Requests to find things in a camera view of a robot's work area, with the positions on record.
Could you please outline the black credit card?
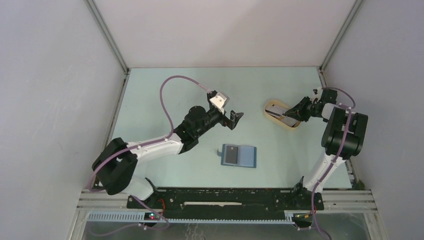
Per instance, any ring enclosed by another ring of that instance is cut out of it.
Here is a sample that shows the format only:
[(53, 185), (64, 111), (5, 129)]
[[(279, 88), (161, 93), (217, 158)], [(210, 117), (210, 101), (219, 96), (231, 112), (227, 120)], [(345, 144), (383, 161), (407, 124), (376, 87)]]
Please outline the black credit card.
[(234, 166), (238, 164), (239, 147), (235, 145), (224, 145), (222, 152), (222, 164)]

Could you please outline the blue card holder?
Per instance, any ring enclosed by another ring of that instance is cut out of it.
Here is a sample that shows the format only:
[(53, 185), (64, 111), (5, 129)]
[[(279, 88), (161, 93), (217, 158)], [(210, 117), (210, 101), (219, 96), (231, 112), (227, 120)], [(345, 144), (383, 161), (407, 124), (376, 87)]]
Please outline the blue card holder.
[(237, 165), (223, 165), (223, 144), (221, 149), (217, 149), (216, 154), (220, 157), (220, 164), (222, 166), (241, 167), (241, 168), (252, 168), (257, 167), (257, 148), (249, 145), (233, 145), (238, 146), (238, 164)]

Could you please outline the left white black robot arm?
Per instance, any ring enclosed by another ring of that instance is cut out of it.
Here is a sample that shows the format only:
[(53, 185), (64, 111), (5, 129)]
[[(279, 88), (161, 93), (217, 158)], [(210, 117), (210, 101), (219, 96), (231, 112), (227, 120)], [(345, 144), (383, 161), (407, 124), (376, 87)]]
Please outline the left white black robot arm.
[(142, 175), (142, 165), (161, 157), (190, 151), (199, 143), (199, 138), (215, 125), (233, 130), (244, 115), (232, 110), (226, 116), (224, 107), (228, 98), (221, 92), (212, 91), (207, 98), (209, 110), (198, 105), (191, 107), (170, 135), (138, 142), (114, 138), (92, 164), (94, 176), (102, 189), (110, 196), (121, 193), (133, 196), (145, 208), (156, 206), (157, 189)]

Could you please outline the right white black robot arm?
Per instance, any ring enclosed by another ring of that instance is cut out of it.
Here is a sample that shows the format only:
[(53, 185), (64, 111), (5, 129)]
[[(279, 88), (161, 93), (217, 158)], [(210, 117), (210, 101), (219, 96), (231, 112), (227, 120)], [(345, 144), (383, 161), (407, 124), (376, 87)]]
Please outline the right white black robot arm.
[(292, 189), (290, 201), (297, 209), (308, 206), (311, 199), (323, 191), (331, 174), (361, 152), (369, 119), (366, 114), (353, 111), (356, 107), (354, 100), (351, 106), (337, 102), (338, 94), (345, 93), (340, 88), (319, 87), (313, 92), (314, 96), (304, 97), (283, 114), (299, 122), (314, 117), (326, 123), (321, 139), (321, 157)]

